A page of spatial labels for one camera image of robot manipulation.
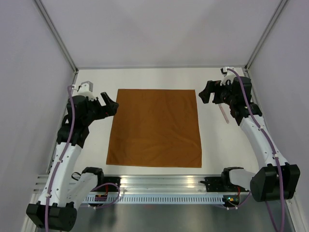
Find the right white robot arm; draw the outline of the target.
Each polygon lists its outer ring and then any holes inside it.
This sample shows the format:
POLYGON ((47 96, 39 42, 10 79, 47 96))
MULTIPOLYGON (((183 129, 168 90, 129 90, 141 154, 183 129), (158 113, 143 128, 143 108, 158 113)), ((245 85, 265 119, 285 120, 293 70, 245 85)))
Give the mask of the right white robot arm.
POLYGON ((262 112, 251 101, 251 80, 242 76, 234 77, 222 85, 220 81, 208 81, 199 93, 204 104, 225 103, 230 108, 231 116, 247 136, 258 161, 259 171, 252 173, 242 167, 224 168, 220 184, 226 191, 236 186, 249 190, 257 202, 275 201, 282 196, 285 200, 294 196, 300 178, 300 169, 296 164, 289 164, 271 139, 262 112))

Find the knife with pink handle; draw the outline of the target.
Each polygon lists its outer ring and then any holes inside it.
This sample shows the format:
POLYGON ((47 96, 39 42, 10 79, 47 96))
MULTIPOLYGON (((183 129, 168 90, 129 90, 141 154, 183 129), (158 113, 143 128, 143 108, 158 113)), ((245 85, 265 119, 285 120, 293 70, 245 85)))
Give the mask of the knife with pink handle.
POLYGON ((224 108, 222 107, 221 104, 219 104, 218 106, 219 106, 219 109, 220 109, 220 111, 221 111, 221 113, 222 113, 222 115, 223 115, 223 117, 224 117, 226 123, 229 124, 229 119, 228 119, 228 117, 227 117, 227 115, 226 115, 226 113, 225 113, 225 111, 224 111, 224 108))

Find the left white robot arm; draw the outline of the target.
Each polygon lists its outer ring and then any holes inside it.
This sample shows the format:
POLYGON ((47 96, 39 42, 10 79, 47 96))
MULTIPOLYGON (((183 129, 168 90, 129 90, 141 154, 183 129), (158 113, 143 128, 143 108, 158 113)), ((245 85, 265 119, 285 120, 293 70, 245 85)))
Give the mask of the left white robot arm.
POLYGON ((107 185, 101 168, 86 167, 72 188, 69 187, 75 163, 81 154, 89 126, 95 120, 114 116, 119 106, 106 92, 101 93, 105 104, 91 99, 90 91, 70 96, 68 113, 57 133, 56 155, 45 187, 36 203, 29 203, 26 215, 46 231, 69 232, 77 210, 91 191, 101 191, 107 185))

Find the brown cloth napkin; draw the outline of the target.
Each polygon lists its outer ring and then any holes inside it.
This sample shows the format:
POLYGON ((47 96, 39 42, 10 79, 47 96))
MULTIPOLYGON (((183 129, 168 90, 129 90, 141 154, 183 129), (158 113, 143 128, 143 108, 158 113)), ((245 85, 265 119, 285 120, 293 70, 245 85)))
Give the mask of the brown cloth napkin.
POLYGON ((201 168, 202 146, 193 89, 119 89, 106 163, 201 168))

